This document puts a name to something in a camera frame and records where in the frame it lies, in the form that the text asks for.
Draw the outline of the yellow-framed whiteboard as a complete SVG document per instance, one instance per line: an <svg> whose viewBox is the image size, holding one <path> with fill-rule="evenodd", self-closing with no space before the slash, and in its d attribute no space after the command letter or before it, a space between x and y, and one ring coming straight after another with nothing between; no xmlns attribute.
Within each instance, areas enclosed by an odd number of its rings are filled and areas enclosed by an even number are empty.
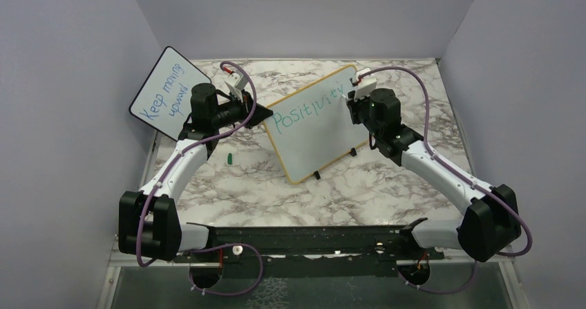
<svg viewBox="0 0 586 309"><path fill-rule="evenodd" d="M263 125L292 184L367 143L367 129L352 123L342 98L356 72L356 66L344 66L268 106L274 114Z"/></svg>

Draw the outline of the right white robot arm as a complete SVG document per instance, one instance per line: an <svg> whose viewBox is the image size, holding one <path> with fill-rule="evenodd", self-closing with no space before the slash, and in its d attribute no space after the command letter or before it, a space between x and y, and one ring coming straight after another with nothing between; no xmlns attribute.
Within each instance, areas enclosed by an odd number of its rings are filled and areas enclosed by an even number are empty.
<svg viewBox="0 0 586 309"><path fill-rule="evenodd" d="M376 88L364 96L350 91L346 104L352 123L367 128L372 150L423 178L462 215L411 223L398 242L405 257L414 259L428 248L442 247L463 250L485 262L520 237L514 190L480 181L427 147L421 134L403 124L401 103L393 90Z"/></svg>

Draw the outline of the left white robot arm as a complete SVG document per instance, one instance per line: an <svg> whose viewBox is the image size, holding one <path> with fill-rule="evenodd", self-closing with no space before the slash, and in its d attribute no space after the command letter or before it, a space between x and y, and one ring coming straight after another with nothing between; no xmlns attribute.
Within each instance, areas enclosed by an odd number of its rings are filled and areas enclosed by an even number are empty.
<svg viewBox="0 0 586 309"><path fill-rule="evenodd" d="M141 267L156 260L171 261L189 250L201 261L216 255L217 242L209 237L207 226L180 222L178 199L220 140L274 114L256 102L255 92L228 95L222 104L219 95L221 91L210 83L192 88L190 118L183 124L171 157L139 191L126 191L120 198L118 247L124 254L135 255Z"/></svg>

